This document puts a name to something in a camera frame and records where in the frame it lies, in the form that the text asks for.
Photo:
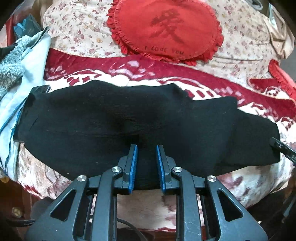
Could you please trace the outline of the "light blue fleece garment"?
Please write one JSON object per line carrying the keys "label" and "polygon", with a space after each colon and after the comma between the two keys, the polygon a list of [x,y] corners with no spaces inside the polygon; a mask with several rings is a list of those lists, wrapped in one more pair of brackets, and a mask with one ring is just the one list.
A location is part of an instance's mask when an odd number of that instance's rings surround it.
{"label": "light blue fleece garment", "polygon": [[1,99],[1,177],[17,180],[16,163],[20,144],[13,140],[16,124],[31,89],[44,85],[44,71],[51,45],[49,29],[30,37],[21,61],[24,73],[21,79]]}

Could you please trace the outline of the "black smartphone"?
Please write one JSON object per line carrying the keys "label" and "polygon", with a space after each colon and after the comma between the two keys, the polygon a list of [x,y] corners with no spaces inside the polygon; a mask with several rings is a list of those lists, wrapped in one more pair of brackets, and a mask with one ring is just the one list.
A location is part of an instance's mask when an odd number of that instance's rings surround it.
{"label": "black smartphone", "polygon": [[28,98],[36,97],[43,93],[48,93],[51,90],[50,85],[42,85],[33,87],[28,95]]}

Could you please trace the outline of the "grey fuzzy garment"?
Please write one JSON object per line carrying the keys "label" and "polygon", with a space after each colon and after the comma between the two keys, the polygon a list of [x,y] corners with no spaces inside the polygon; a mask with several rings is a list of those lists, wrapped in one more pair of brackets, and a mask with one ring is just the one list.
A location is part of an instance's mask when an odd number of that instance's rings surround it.
{"label": "grey fuzzy garment", "polygon": [[29,36],[23,36],[14,44],[1,48],[1,99],[21,79],[24,73],[21,61],[30,41]]}

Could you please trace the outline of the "red heart ruffled cushion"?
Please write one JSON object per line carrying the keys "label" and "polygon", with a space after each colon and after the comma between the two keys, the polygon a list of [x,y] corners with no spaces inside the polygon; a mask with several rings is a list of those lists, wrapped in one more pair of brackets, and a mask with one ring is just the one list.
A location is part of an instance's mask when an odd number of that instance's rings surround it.
{"label": "red heart ruffled cushion", "polygon": [[107,16],[124,55],[195,66],[224,41],[215,11],[203,1],[113,1]]}

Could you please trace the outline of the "black pants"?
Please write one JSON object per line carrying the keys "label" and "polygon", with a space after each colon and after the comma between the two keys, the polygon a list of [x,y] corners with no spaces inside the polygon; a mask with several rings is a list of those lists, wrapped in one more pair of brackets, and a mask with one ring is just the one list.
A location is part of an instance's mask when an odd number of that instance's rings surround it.
{"label": "black pants", "polygon": [[135,189],[159,188],[156,147],[191,174],[219,176],[280,161],[275,123],[234,97],[193,100],[175,84],[118,87],[102,81],[27,98],[14,139],[69,180],[94,177],[138,147]]}

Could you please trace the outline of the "floral beige quilt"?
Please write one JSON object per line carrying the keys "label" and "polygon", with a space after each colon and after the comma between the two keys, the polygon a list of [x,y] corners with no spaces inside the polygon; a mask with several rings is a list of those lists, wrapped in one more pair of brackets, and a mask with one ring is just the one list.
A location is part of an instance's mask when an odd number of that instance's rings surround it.
{"label": "floral beige quilt", "polygon": [[265,16],[250,1],[53,1],[43,25],[69,54],[138,54],[240,84],[267,77],[295,41],[276,9]]}

